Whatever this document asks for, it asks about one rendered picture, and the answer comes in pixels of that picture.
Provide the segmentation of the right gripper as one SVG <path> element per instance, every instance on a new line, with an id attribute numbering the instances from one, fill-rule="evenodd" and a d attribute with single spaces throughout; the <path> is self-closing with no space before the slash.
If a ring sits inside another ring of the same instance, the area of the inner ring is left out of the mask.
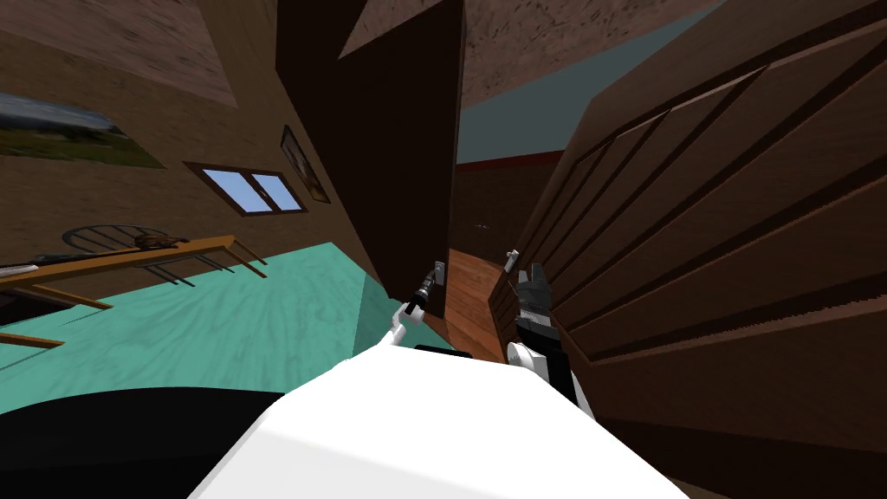
<path id="1" fill-rule="evenodd" d="M 528 273 L 518 273 L 518 283 L 515 292 L 518 297 L 519 307 L 522 312 L 549 317 L 551 308 L 551 288 L 547 283 L 547 277 L 542 264 L 531 265 L 531 279 Z"/>

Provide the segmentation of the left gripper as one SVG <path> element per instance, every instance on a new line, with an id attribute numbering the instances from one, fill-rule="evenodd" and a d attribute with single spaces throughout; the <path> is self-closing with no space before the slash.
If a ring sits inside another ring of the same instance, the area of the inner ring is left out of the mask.
<path id="1" fill-rule="evenodd" d="M 408 301 L 405 314 L 412 314 L 415 308 L 423 308 L 427 304 L 431 289 L 437 283 L 437 272 L 432 270 L 423 280 L 422 285 Z"/>

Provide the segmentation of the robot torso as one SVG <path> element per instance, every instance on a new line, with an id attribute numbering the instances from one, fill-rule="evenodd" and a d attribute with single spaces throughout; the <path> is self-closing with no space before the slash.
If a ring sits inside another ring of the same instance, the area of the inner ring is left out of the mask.
<path id="1" fill-rule="evenodd" d="M 689 499 L 537 373 L 379 345 L 274 401 L 187 499 Z"/>

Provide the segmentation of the dark brown door leaf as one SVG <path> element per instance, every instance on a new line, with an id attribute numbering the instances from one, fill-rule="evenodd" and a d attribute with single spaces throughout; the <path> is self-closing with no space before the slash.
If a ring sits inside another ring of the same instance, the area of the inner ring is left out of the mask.
<path id="1" fill-rule="evenodd" d="M 408 301 L 449 254 L 464 0 L 350 53 L 369 0 L 278 0 L 275 70 L 385 292 Z"/>

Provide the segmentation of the brown panelled door leaf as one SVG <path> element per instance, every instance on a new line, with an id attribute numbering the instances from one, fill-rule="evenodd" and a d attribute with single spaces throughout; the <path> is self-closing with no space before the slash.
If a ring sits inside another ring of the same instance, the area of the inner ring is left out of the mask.
<path id="1" fill-rule="evenodd" d="M 590 100 L 517 249 L 655 470 L 887 499 L 887 0 L 723 0 Z"/>

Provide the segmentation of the brown framed window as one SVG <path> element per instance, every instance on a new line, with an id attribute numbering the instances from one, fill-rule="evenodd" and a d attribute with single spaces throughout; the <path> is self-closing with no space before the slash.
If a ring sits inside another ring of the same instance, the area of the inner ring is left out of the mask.
<path id="1" fill-rule="evenodd" d="M 192 161 L 183 164 L 242 217 L 308 213 L 281 172 Z"/>

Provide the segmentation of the wooden table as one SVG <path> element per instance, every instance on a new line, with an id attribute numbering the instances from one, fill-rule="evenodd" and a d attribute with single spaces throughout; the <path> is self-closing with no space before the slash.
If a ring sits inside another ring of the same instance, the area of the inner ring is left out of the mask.
<path id="1" fill-rule="evenodd" d="M 222 251 L 236 262 L 264 277 L 252 262 L 264 264 L 255 252 L 238 242 L 233 236 L 211 237 L 190 240 L 187 243 L 176 243 L 168 249 L 120 249 L 98 254 L 88 254 L 82 259 L 68 262 L 54 262 L 47 265 L 43 262 L 31 265 L 28 272 L 0 273 L 0 293 L 15 290 L 17 293 L 37 299 L 66 302 L 67 304 L 83 305 L 99 310 L 107 310 L 112 306 L 107 302 L 95 301 L 83 296 L 73 295 L 50 288 L 51 282 L 73 279 L 86 275 L 96 275 L 116 269 L 145 267 L 164 264 L 171 261 L 204 256 Z"/>

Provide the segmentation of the small framed wall picture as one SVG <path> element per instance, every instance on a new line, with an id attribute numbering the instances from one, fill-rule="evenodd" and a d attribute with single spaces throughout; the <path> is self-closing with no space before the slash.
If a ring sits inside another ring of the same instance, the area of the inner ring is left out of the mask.
<path id="1" fill-rule="evenodd" d="M 286 124 L 281 138 L 281 149 L 288 158 L 288 162 L 295 169 L 301 181 L 305 185 L 310 197 L 317 202 L 331 204 L 326 190 L 318 179 L 307 156 L 299 145 L 292 129 Z"/>

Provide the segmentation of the large landscape wall picture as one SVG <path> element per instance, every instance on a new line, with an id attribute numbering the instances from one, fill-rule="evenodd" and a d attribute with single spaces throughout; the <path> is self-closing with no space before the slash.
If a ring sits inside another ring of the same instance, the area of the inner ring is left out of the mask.
<path id="1" fill-rule="evenodd" d="M 100 113 L 0 93 L 0 156 L 164 166 Z"/>

